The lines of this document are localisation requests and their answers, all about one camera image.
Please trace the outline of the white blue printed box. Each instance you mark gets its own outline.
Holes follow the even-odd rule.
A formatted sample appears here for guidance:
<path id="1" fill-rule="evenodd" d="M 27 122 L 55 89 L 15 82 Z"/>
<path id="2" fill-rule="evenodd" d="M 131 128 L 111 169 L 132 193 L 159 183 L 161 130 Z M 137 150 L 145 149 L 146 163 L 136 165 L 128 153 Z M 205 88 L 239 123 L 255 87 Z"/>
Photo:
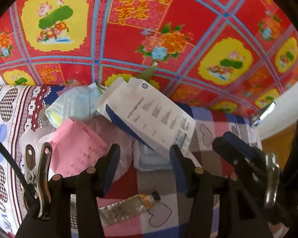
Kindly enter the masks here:
<path id="1" fill-rule="evenodd" d="M 118 77 L 95 106 L 106 119 L 165 158 L 172 145 L 184 155 L 189 149 L 196 121 L 145 80 Z"/>

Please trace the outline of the silver spring clamp right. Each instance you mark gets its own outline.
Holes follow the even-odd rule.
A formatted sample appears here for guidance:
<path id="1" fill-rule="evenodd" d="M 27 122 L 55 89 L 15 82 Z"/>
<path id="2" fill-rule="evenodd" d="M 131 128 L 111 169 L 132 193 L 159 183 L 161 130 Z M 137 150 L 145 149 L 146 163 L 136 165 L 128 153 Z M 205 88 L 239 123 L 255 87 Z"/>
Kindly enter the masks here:
<path id="1" fill-rule="evenodd" d="M 275 152 L 269 152 L 265 155 L 267 186 L 264 196 L 264 207 L 273 208 L 276 203 L 277 191 L 281 169 L 277 163 Z"/>

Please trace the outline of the silver spring clamp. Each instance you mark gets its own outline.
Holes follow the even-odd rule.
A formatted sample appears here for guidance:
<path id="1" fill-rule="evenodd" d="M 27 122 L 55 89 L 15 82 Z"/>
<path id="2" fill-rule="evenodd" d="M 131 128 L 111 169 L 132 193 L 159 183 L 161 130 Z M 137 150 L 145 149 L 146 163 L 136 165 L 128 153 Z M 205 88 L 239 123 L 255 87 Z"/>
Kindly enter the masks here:
<path id="1" fill-rule="evenodd" d="M 40 152 L 36 152 L 32 145 L 25 148 L 25 180 L 28 190 L 23 191 L 23 202 L 27 211 L 39 202 L 39 209 L 34 217 L 46 220 L 49 218 L 51 195 L 48 187 L 48 172 L 52 156 L 52 146 L 43 143 Z"/>
<path id="2" fill-rule="evenodd" d="M 267 186 L 264 196 L 264 207 L 273 208 L 276 203 L 277 191 L 281 169 L 277 163 L 275 152 L 269 152 L 265 155 Z"/>

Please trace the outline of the silver ointment tube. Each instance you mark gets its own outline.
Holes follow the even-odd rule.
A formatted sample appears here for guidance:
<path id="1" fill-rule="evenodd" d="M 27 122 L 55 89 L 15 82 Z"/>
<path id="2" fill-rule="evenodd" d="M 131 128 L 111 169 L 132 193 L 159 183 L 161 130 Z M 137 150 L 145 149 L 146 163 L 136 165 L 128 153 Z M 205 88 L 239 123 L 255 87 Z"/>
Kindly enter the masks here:
<path id="1" fill-rule="evenodd" d="M 101 207 L 98 211 L 102 226 L 112 226 L 131 219 L 152 208 L 160 200 L 160 194 L 154 191 L 149 195 L 138 194 L 128 199 Z"/>

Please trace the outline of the pink paper receipt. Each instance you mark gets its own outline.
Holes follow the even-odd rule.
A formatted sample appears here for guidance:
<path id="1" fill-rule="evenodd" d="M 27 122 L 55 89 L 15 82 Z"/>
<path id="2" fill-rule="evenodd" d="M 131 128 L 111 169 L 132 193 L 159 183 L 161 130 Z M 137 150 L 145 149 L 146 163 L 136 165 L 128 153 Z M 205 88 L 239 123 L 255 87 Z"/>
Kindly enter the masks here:
<path id="1" fill-rule="evenodd" d="M 63 177 L 80 174 L 93 167 L 109 148 L 90 126 L 69 118 L 55 131 L 39 138 L 36 144 L 41 148 L 45 142 L 53 149 L 48 178 L 55 174 Z"/>

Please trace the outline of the silver spring clamp left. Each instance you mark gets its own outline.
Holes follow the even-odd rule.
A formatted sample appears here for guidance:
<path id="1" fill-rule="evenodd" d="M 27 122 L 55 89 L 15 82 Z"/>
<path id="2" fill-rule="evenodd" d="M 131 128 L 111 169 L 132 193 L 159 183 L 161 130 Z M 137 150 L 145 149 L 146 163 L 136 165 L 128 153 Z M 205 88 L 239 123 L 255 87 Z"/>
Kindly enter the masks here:
<path id="1" fill-rule="evenodd" d="M 52 156 L 52 146 L 43 143 L 40 152 L 36 152 L 32 145 L 25 148 L 25 180 L 28 190 L 23 191 L 23 202 L 27 211 L 39 202 L 39 209 L 34 217 L 46 220 L 49 218 L 51 195 L 48 187 L 48 172 Z"/>

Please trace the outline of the patchwork heart bed sheet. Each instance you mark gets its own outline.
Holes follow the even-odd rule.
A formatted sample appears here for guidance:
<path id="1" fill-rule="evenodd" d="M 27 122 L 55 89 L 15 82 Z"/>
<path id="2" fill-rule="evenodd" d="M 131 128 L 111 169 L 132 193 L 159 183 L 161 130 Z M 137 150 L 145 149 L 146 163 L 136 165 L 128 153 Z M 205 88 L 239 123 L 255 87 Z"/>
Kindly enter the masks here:
<path id="1" fill-rule="evenodd" d="M 59 86 L 0 85 L 0 142 L 20 169 L 24 163 L 19 140 L 27 129 L 43 127 L 41 114 L 57 99 Z M 234 114 L 183 105 L 196 121 L 196 132 L 189 150 L 210 174 L 226 177 L 233 168 L 212 149 L 212 141 L 232 132 L 244 142 L 260 146 L 260 139 L 249 120 Z M 142 172 L 129 167 L 113 183 L 110 192 L 98 200 L 103 207 L 140 193 L 159 192 L 161 202 L 134 218 L 105 228 L 106 237 L 182 237 L 192 200 L 177 193 L 174 174 L 170 170 Z M 26 216 L 22 187 L 10 164 L 0 154 L 0 228 L 14 237 Z"/>

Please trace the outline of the clear plastic packaging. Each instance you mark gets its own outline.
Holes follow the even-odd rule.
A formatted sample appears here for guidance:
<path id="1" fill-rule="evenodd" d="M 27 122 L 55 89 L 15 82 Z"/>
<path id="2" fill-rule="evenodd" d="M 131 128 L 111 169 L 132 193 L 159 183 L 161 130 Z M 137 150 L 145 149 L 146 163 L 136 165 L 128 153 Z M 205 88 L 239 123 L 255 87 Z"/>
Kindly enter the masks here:
<path id="1" fill-rule="evenodd" d="M 114 143 L 120 146 L 120 160 L 114 176 L 114 180 L 117 181 L 127 173 L 131 166 L 133 138 L 101 115 L 84 122 L 84 124 L 90 126 L 92 130 L 94 130 L 96 134 L 109 145 L 109 148 Z M 19 140 L 22 156 L 25 156 L 26 145 L 32 145 L 38 153 L 41 148 L 38 148 L 36 142 L 39 138 L 56 129 L 57 128 L 54 128 L 50 123 L 47 123 L 47 125 L 41 129 L 35 131 L 31 129 L 26 130 Z"/>

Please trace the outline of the smartphone on bed corner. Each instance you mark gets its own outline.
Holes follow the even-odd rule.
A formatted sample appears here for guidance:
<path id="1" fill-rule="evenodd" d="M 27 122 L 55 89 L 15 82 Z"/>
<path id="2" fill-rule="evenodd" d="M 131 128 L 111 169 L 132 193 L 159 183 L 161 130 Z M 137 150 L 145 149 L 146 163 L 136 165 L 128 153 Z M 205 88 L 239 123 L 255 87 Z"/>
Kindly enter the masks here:
<path id="1" fill-rule="evenodd" d="M 260 109 L 258 112 L 252 114 L 249 117 L 249 122 L 251 127 L 255 127 L 260 124 L 276 107 L 276 103 L 272 102 L 264 108 Z"/>

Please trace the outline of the red floral headboard cloth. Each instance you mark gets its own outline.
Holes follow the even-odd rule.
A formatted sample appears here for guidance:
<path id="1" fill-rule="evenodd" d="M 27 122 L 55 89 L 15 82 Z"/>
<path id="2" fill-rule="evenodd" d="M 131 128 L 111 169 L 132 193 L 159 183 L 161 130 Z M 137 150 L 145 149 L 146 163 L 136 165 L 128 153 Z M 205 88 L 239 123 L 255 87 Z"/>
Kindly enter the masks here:
<path id="1" fill-rule="evenodd" d="M 247 116 L 298 82 L 298 32 L 273 0 L 15 0 L 0 18 L 8 84 L 109 86 L 153 64 L 170 99 Z"/>

